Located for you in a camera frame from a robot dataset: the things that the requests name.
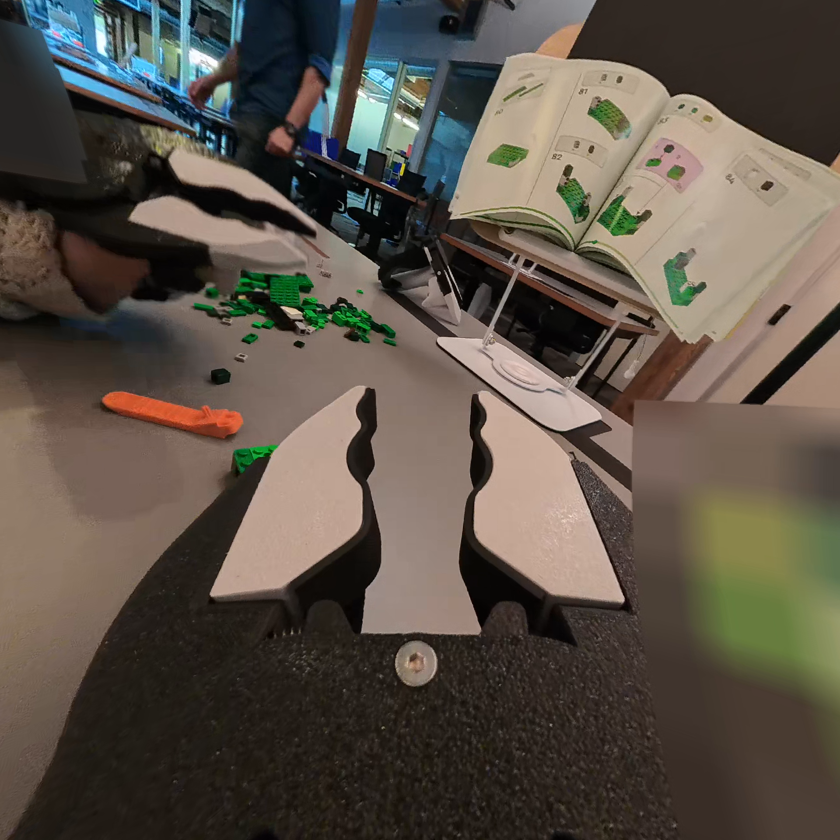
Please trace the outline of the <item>person's left forearm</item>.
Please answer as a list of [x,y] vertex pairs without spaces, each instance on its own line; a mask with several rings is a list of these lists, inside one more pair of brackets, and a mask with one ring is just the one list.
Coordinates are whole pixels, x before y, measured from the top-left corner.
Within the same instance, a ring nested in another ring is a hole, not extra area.
[[45,313],[101,320],[64,273],[52,216],[1,201],[1,319],[21,322]]

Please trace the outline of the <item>black office chair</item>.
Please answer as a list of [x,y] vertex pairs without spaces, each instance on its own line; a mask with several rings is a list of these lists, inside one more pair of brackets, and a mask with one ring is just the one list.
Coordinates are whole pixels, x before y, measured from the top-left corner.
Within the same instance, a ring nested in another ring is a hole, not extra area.
[[416,203],[426,181],[426,176],[407,171],[399,179],[395,190],[408,198],[399,197],[394,192],[384,189],[382,183],[369,188],[371,198],[381,196],[380,209],[374,213],[368,209],[351,206],[346,214],[358,227],[354,247],[369,259],[376,259],[382,240],[399,242],[408,211]]

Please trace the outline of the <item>wooden pillar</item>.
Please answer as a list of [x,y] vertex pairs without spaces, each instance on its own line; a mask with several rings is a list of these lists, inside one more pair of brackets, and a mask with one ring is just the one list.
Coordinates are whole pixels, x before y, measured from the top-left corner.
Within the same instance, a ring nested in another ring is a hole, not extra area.
[[356,1],[346,47],[339,93],[332,119],[332,137],[343,151],[350,137],[358,89],[375,25],[377,1]]

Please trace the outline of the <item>wooden edged desk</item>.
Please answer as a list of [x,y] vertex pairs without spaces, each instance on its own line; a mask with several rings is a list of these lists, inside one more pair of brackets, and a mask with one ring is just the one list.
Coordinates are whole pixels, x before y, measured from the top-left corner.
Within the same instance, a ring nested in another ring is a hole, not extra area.
[[[653,322],[659,314],[630,277],[567,250],[561,250],[559,262],[531,251],[524,258],[519,275],[524,285],[603,326],[605,345],[592,352],[589,362],[599,362],[614,338],[658,336]],[[664,400],[710,344],[709,338],[687,343],[667,331],[612,408],[631,424],[636,401]]]

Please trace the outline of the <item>white book stand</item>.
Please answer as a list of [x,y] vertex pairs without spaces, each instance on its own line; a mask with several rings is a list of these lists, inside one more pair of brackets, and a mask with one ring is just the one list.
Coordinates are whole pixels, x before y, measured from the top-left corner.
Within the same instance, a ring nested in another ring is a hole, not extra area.
[[[657,309],[638,284],[621,272],[527,233],[508,233],[479,222],[471,226],[486,242],[510,251],[507,261],[495,251],[451,234],[440,238],[504,271],[509,280],[482,338],[438,338],[437,346],[549,431],[566,433],[600,422],[600,410],[576,386],[600,363],[615,339],[656,336],[652,322]],[[554,380],[497,339],[495,327],[516,281],[602,327],[585,364],[570,380]]]

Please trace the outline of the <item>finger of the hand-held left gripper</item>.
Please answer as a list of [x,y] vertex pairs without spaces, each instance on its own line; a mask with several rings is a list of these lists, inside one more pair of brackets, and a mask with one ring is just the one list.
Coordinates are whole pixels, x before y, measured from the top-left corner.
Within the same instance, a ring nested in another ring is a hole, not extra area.
[[220,217],[176,196],[138,203],[130,222],[204,245],[215,266],[229,268],[308,268],[296,234],[270,223]]
[[164,181],[171,194],[204,212],[229,213],[313,238],[318,227],[274,186],[236,164],[177,149],[164,158]]

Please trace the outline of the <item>pile of green lego bricks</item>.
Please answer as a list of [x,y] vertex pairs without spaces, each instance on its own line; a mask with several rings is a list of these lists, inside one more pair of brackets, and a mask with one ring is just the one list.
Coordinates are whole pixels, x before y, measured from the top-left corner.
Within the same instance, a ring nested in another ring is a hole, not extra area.
[[374,320],[366,310],[346,297],[322,301],[313,294],[309,275],[278,275],[242,271],[233,291],[223,293],[206,287],[203,299],[192,309],[226,327],[245,326],[248,332],[241,339],[251,345],[267,331],[293,333],[296,340],[335,326],[343,337],[354,343],[370,343],[378,337],[383,344],[396,347],[396,331],[388,324]]

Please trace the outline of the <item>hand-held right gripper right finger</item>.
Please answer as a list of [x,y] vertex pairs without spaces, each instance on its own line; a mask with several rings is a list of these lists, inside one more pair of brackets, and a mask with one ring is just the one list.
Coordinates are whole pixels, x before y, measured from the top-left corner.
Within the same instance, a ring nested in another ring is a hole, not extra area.
[[571,457],[490,392],[471,397],[469,437],[459,571],[479,624],[504,602],[520,605],[532,634],[566,634],[565,607],[623,609]]

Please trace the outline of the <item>person's left hand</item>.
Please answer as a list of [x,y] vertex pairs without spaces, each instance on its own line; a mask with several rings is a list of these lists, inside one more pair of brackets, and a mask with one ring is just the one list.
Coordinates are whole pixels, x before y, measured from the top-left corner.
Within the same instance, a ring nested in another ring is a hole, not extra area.
[[58,251],[73,290],[88,309],[104,314],[131,298],[151,274],[151,263],[114,254],[71,232],[60,232]]

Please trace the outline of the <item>green lego assembly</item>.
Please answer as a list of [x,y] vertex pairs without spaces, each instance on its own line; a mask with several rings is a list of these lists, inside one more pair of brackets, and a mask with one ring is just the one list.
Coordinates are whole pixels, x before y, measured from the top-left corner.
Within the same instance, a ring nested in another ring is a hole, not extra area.
[[236,448],[232,455],[231,469],[233,474],[241,476],[255,462],[269,458],[277,448],[278,444]]

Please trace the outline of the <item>black and white object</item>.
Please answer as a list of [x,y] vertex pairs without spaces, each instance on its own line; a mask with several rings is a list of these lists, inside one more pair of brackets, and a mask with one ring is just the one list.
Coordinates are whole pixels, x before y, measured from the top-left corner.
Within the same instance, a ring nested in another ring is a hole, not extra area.
[[435,310],[454,325],[460,324],[462,297],[438,238],[426,238],[419,246],[385,259],[377,276],[387,291],[425,290],[423,308]]

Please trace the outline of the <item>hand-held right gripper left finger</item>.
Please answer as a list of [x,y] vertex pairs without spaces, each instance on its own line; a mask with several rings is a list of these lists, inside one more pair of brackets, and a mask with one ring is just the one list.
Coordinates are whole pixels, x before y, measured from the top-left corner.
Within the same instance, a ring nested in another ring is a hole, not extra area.
[[309,417],[268,457],[209,597],[279,602],[301,623],[338,604],[361,632],[365,594],[382,565],[369,478],[375,389],[357,385]]

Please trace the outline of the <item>orange brick separator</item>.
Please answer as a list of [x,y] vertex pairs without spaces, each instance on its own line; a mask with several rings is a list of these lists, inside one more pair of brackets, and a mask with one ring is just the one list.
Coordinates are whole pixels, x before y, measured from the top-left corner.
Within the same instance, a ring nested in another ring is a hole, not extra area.
[[236,411],[202,406],[195,409],[128,392],[111,392],[101,399],[109,411],[147,423],[212,438],[227,438],[244,425]]

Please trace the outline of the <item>open instruction booklet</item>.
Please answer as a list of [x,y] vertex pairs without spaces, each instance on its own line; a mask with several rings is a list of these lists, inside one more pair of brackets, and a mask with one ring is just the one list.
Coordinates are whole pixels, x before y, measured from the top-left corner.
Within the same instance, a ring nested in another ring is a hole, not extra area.
[[630,277],[681,340],[725,339],[838,208],[838,174],[622,63],[506,59],[453,219],[560,270]]

